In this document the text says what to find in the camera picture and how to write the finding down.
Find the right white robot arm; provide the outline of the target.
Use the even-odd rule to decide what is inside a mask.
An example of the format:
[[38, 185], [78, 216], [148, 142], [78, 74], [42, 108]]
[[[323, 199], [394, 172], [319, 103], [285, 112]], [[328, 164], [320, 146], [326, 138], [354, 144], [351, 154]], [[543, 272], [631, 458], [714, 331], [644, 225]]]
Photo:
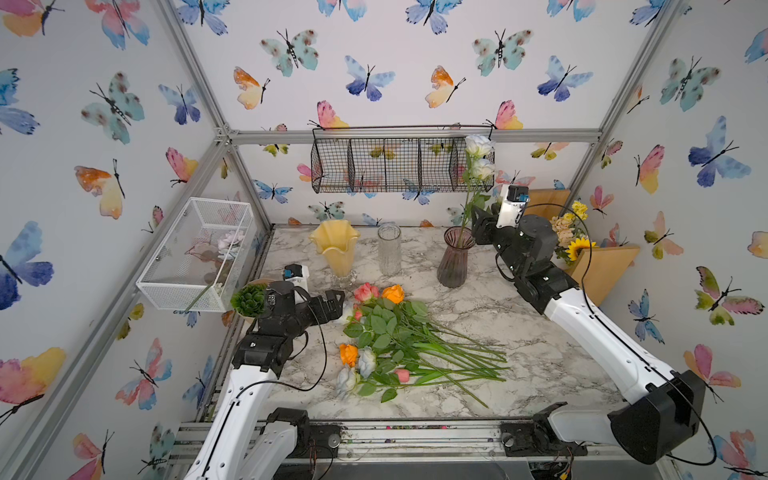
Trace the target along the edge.
[[497, 215], [473, 208], [476, 244], [494, 247], [502, 276], [577, 341], [625, 401], [609, 410], [556, 405], [540, 415], [545, 432], [561, 443], [619, 446], [646, 465], [672, 455], [707, 428], [703, 380], [690, 370], [675, 371], [599, 313], [585, 290], [551, 262], [556, 236], [549, 221], [524, 210], [522, 202], [503, 202]]

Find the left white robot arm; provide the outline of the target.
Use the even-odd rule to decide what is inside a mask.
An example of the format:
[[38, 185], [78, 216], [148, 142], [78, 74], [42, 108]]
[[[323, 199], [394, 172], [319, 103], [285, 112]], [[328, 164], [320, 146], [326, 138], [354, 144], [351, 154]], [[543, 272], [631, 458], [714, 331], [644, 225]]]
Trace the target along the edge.
[[311, 296], [291, 281], [269, 284], [264, 311], [238, 344], [221, 407], [191, 467], [187, 479], [271, 479], [295, 450], [310, 443], [308, 414], [278, 408], [267, 418], [257, 439], [258, 414], [276, 386], [299, 392], [280, 380], [293, 356], [294, 340], [342, 316], [345, 293], [328, 290]]

